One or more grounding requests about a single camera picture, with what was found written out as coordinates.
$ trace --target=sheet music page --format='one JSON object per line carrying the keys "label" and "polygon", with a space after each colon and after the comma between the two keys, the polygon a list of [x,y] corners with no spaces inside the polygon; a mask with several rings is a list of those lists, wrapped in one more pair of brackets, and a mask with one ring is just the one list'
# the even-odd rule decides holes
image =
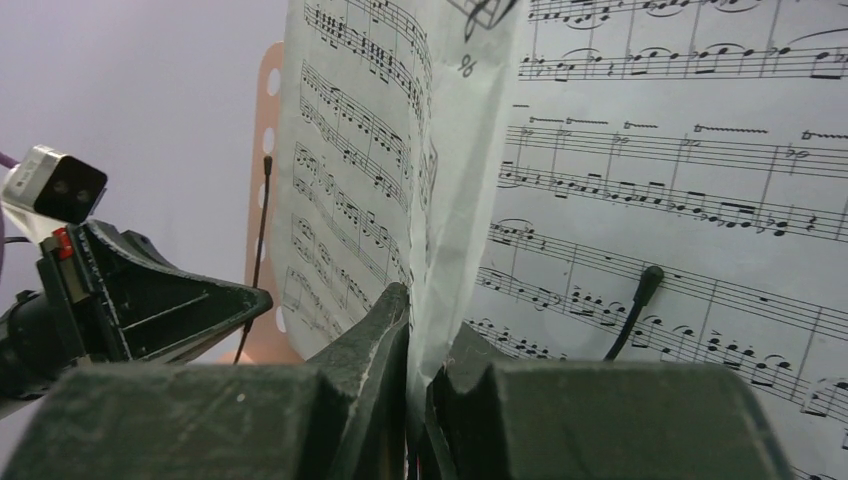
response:
{"label": "sheet music page", "polygon": [[848,479],[848,4],[535,0],[466,320],[522,358],[713,362]]}
{"label": "sheet music page", "polygon": [[485,244],[519,9],[290,2],[271,252],[289,338],[308,358],[389,283],[410,286],[407,385],[422,411]]}

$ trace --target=purple cable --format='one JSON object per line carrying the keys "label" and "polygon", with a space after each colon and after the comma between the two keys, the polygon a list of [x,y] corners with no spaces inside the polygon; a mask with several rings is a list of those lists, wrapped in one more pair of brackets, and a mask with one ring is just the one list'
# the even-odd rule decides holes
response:
{"label": "purple cable", "polygon": [[[16,162],[12,157],[0,152],[0,165],[3,165],[6,168],[12,168],[16,166],[18,162]],[[3,273],[3,251],[6,250],[6,219],[3,217],[3,210],[0,209],[0,237],[3,237],[3,245],[0,245],[0,275]]]}

